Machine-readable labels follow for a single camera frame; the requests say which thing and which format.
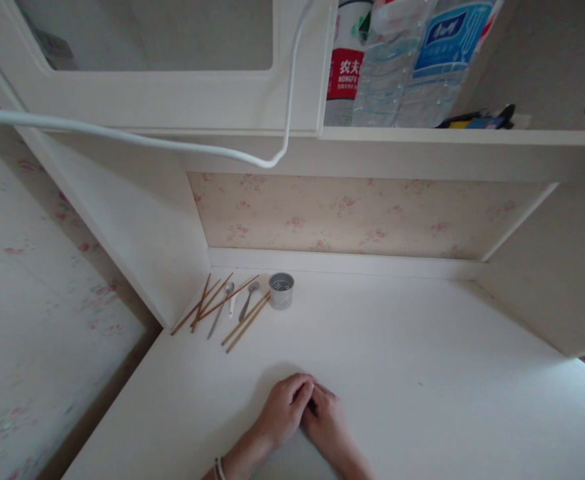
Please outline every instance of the cabinet door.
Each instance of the cabinet door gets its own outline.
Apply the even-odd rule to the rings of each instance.
[[[25,108],[152,131],[283,129],[306,0],[0,0],[0,69]],[[318,131],[333,2],[306,20],[292,128]]]

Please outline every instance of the spoon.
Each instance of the spoon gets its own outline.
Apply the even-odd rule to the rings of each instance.
[[[233,282],[228,282],[226,284],[226,286],[224,287],[224,291],[226,292],[226,300],[228,299],[228,297],[230,297],[233,292],[235,291],[235,284]],[[213,326],[211,327],[211,332],[208,334],[208,337],[206,338],[206,340],[210,340],[211,337],[213,336],[213,332],[215,331],[215,327],[217,326],[217,320],[219,320],[219,315],[221,315],[221,311],[224,309],[224,305],[221,305],[221,307],[219,307],[219,310],[217,311],[217,316],[215,317],[215,321],[213,322]]]
[[[241,309],[241,313],[239,314],[239,323],[241,323],[246,316],[246,310],[248,310],[248,304],[251,301],[251,295],[255,290],[259,290],[259,282],[252,282],[248,286],[248,299],[246,300],[246,303],[244,304],[244,307]]]

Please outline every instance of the water bottle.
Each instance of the water bottle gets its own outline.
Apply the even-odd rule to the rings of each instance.
[[[324,125],[350,127],[372,0],[339,0]]]
[[[493,4],[495,0],[439,0],[395,126],[434,128],[450,115]]]
[[[353,127],[393,127],[436,0],[375,0]]]

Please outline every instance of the blue label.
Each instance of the blue label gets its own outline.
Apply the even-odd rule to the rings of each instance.
[[[432,28],[428,30],[428,37],[426,37],[424,48],[437,40],[445,40],[457,35],[461,31],[461,27],[464,25],[466,15],[468,15],[467,11],[433,25]]]
[[[465,70],[491,10],[490,2],[478,2],[433,17],[412,78]]]

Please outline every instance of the white desk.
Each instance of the white desk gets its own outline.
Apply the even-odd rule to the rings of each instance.
[[[229,272],[214,268],[213,278]],[[257,273],[237,269],[235,283]],[[230,355],[219,344],[243,292],[235,320],[225,310],[210,341],[213,315],[194,335],[164,332],[65,480],[197,480],[273,383],[299,370],[341,397],[379,479],[585,480],[585,365],[475,284],[291,273],[292,307],[265,308]],[[331,475],[297,433],[257,478]]]

